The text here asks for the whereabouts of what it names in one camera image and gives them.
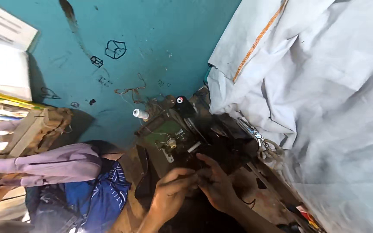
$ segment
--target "dirt stain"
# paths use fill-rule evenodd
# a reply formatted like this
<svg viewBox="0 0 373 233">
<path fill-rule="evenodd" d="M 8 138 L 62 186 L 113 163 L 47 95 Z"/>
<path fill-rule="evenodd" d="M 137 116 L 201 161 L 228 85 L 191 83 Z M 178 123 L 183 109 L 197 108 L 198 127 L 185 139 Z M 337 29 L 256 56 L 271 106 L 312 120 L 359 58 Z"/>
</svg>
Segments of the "dirt stain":
<svg viewBox="0 0 373 233">
<path fill-rule="evenodd" d="M 86 49 L 86 46 L 84 45 L 83 40 L 79 34 L 79 27 L 77 24 L 73 7 L 67 0 L 58 0 L 58 2 L 60 3 L 61 9 L 63 9 L 65 17 L 67 18 L 71 32 L 76 36 L 77 43 L 79 44 L 81 50 L 83 50 L 85 55 L 90 59 L 92 55 Z"/>
</svg>

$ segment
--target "orange stripe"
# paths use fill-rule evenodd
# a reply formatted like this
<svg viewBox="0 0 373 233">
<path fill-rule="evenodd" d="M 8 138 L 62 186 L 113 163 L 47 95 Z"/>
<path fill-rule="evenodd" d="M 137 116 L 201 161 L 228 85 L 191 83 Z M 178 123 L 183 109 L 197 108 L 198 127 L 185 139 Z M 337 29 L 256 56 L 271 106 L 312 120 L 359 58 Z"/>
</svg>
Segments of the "orange stripe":
<svg viewBox="0 0 373 233">
<path fill-rule="evenodd" d="M 237 76 L 238 74 L 240 73 L 240 71 L 242 70 L 242 67 L 244 66 L 244 64 L 247 62 L 248 58 L 250 57 L 250 55 L 253 53 L 254 49 L 256 48 L 256 46 L 259 44 L 260 40 L 262 39 L 262 37 L 264 36 L 264 34 L 266 34 L 267 30 L 270 28 L 270 26 L 273 24 L 274 20 L 276 20 L 278 14 L 280 14 L 281 10 L 283 9 L 284 5 L 287 3 L 287 1 L 285 0 L 283 2 L 283 4 L 280 6 L 280 8 L 277 10 L 277 12 L 273 15 L 273 17 L 270 19 L 269 23 L 266 25 L 266 27 L 262 30 L 262 32 L 260 33 L 259 36 L 257 36 L 257 39 L 256 41 L 254 41 L 254 44 L 253 46 L 251 47 L 251 49 L 248 51 L 247 55 L 244 57 L 244 60 L 242 60 L 241 64 L 238 66 L 238 70 L 237 72 L 235 73 L 235 76 L 234 78 L 232 79 L 233 82 L 235 82 L 235 80 L 237 79 Z"/>
</svg>

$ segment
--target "metal clip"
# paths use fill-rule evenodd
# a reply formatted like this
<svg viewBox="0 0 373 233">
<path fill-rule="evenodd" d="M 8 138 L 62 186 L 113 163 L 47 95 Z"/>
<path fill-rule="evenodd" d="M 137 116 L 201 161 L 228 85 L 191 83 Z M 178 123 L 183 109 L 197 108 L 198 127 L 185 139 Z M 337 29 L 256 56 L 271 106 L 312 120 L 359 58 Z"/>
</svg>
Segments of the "metal clip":
<svg viewBox="0 0 373 233">
<path fill-rule="evenodd" d="M 260 148 L 262 146 L 264 146 L 264 147 L 267 148 L 268 144 L 264 141 L 264 137 L 260 134 L 260 132 L 256 128 L 254 128 L 251 125 L 249 125 L 242 118 L 238 119 L 238 123 L 241 126 L 241 128 L 243 128 L 244 130 L 246 130 L 251 135 L 252 138 L 254 138 L 255 140 L 257 140 Z"/>
</svg>

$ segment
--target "white thread spool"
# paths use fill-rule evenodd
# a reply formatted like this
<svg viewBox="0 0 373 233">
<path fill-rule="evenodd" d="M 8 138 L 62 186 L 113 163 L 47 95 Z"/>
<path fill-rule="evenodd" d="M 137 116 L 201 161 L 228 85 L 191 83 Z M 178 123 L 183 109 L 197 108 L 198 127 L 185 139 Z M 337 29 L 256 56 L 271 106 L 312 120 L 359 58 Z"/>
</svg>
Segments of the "white thread spool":
<svg viewBox="0 0 373 233">
<path fill-rule="evenodd" d="M 139 117 L 139 118 L 142 118 L 142 119 L 148 119 L 149 118 L 149 113 L 145 112 L 145 111 L 142 111 L 140 109 L 135 109 L 133 111 L 133 115 L 136 116 L 136 117 Z"/>
</svg>

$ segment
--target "thread spool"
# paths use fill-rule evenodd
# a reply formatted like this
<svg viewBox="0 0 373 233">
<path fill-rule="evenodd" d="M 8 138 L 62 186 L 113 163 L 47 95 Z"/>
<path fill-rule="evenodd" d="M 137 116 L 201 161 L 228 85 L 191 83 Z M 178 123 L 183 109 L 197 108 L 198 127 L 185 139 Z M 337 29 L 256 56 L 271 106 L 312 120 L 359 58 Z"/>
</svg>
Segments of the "thread spool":
<svg viewBox="0 0 373 233">
<path fill-rule="evenodd" d="M 177 147 L 177 141 L 175 139 L 169 139 L 168 140 L 168 145 L 172 148 L 175 149 Z"/>
<path fill-rule="evenodd" d="M 142 118 L 142 119 L 148 119 L 149 118 L 149 113 L 145 112 L 145 111 L 142 111 L 140 109 L 135 109 L 133 111 L 133 115 L 135 117 L 139 117 L 139 118 Z"/>
</svg>

